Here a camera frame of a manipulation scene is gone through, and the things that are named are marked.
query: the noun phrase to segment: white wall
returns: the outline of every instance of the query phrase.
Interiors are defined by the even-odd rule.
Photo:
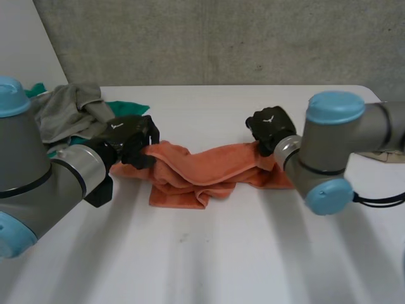
[[[32,0],[0,0],[0,75],[26,89],[68,83]]]

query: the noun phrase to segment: green cloth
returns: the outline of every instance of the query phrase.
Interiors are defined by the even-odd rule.
[[[31,98],[31,97],[36,97],[39,94],[45,93],[46,89],[45,89],[44,84],[42,82],[39,82],[38,84],[34,84],[34,86],[31,88],[31,90],[24,90],[24,92],[28,98]]]
[[[113,110],[115,117],[122,117],[122,116],[127,116],[127,115],[142,115],[144,114],[148,109],[150,109],[149,106],[144,106],[143,104],[138,104],[138,103],[129,103],[126,101],[111,101],[109,103],[106,103],[109,105],[109,107]],[[78,136],[72,136],[72,140],[70,141],[70,146],[72,144],[82,144],[86,141],[86,139],[78,137]],[[54,157],[56,155],[56,152],[52,152],[48,154],[48,157]]]

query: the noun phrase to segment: orange towel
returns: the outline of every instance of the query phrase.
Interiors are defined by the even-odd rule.
[[[149,180],[149,204],[169,208],[205,209],[209,197],[227,198],[237,182],[258,188],[290,189],[292,184],[273,156],[261,157],[257,143],[231,144],[198,154],[163,141],[145,148],[156,157],[153,168],[137,170],[119,163],[111,173]]]

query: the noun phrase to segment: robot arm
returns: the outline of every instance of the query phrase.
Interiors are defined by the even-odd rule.
[[[365,104],[349,92],[323,92],[309,101],[302,137],[280,107],[256,112],[246,124],[260,153],[274,153],[309,209],[328,215],[361,202],[344,178],[351,153],[404,151],[404,117],[405,103]]]
[[[21,84],[0,81],[0,258],[34,245],[83,199],[95,207],[111,200],[112,165],[153,166],[141,154],[159,142],[150,116],[114,118],[98,137],[49,159]]]

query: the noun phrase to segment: light blue joint cap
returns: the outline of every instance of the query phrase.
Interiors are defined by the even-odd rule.
[[[309,100],[306,119],[320,125],[340,125],[359,118],[365,101],[350,92],[325,91]]]
[[[0,258],[14,258],[38,241],[36,235],[19,220],[0,212]]]
[[[342,211],[353,197],[353,188],[347,180],[332,179],[310,190],[305,204],[317,215],[335,214]]]
[[[0,76],[0,118],[15,116],[30,108],[30,100],[25,95],[19,81]]]

